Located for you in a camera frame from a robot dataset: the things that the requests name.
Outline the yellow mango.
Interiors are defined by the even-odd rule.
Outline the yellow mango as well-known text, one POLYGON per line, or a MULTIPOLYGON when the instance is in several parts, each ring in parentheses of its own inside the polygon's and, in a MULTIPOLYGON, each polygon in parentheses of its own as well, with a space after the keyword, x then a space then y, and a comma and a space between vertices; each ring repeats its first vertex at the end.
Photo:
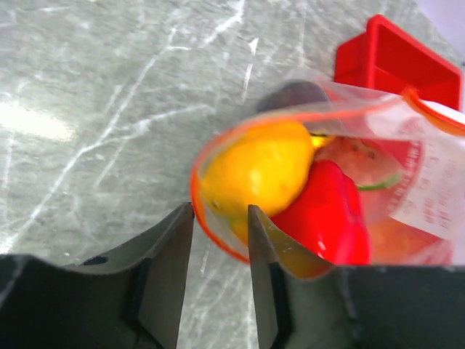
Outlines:
POLYGON ((248 220, 246 217, 233 217, 228 220, 231 231, 237 238, 248 245, 248 220))

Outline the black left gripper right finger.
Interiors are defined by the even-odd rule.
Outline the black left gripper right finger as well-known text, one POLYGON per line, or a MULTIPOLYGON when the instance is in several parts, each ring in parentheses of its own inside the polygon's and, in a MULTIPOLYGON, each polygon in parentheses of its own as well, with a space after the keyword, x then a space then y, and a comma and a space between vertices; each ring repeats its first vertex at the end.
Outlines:
POLYGON ((462 348, 461 266, 333 265, 248 208, 261 348, 462 348))

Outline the green orange mango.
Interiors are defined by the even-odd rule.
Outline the green orange mango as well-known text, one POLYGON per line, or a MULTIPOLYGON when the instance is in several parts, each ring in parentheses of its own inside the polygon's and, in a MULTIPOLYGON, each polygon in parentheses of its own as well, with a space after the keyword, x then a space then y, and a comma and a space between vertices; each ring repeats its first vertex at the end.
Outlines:
POLYGON ((453 246, 392 218, 368 226, 371 262, 386 265, 449 265, 453 246))

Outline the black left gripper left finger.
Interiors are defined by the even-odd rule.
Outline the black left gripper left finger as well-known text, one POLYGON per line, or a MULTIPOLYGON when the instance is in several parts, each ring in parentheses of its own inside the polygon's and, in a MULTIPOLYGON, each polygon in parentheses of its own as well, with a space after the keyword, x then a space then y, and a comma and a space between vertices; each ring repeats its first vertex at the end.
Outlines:
POLYGON ((175 348, 194 213, 157 225, 80 265, 1 256, 3 348, 175 348))

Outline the clear zip top bag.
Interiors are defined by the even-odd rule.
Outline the clear zip top bag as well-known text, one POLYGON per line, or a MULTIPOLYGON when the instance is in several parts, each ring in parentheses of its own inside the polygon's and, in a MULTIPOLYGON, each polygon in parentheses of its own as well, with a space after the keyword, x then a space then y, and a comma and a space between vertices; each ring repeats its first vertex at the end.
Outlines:
POLYGON ((337 265, 452 265, 464 237, 464 114, 328 80, 288 81, 192 169, 209 238, 248 261, 248 208, 337 265))

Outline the small yellow orange fruit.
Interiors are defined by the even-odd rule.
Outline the small yellow orange fruit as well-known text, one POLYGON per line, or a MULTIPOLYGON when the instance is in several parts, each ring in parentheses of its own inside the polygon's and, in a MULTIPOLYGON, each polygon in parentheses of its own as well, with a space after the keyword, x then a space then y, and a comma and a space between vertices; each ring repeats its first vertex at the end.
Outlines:
POLYGON ((310 133, 298 121, 248 129, 208 165, 201 195, 213 211, 227 217, 246 215, 250 204, 274 215, 300 194, 315 152, 332 140, 310 133))

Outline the dark red apple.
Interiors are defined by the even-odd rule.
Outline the dark red apple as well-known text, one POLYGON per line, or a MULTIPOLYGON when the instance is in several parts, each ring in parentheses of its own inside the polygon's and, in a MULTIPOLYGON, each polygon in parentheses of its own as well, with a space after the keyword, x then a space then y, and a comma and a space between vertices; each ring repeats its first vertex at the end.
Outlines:
POLYGON ((310 81, 291 81, 263 97, 256 105, 257 113, 264 113, 281 108, 325 103, 329 98, 323 89, 310 81))

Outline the red bell pepper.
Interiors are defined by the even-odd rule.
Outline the red bell pepper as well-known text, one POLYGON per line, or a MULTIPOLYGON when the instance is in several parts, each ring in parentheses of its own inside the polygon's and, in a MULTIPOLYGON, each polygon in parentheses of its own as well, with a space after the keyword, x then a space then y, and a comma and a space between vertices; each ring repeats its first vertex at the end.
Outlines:
POLYGON ((333 264, 367 265, 371 261, 358 189, 332 161, 313 163, 302 192, 271 220, 291 238, 333 264))

